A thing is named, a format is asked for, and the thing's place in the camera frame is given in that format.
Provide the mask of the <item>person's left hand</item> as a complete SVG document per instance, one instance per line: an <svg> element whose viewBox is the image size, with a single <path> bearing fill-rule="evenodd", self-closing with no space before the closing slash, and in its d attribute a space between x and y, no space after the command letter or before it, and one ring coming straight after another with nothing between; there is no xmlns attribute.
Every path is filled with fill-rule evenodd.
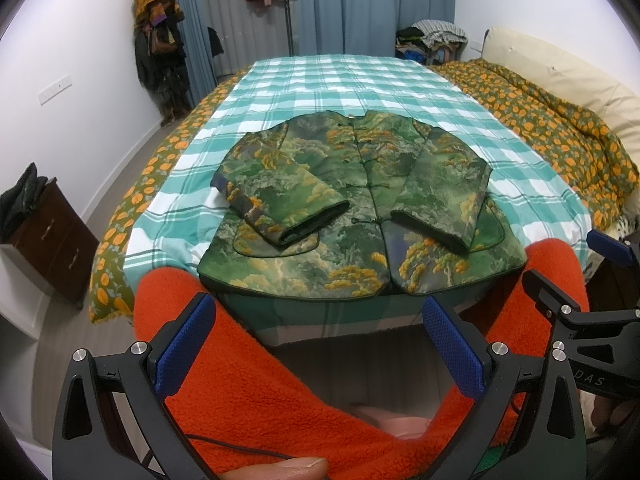
<svg viewBox="0 0 640 480"><path fill-rule="evenodd" d="M329 463L320 457L299 457L272 464L246 466L218 474L222 480L322 480Z"/></svg>

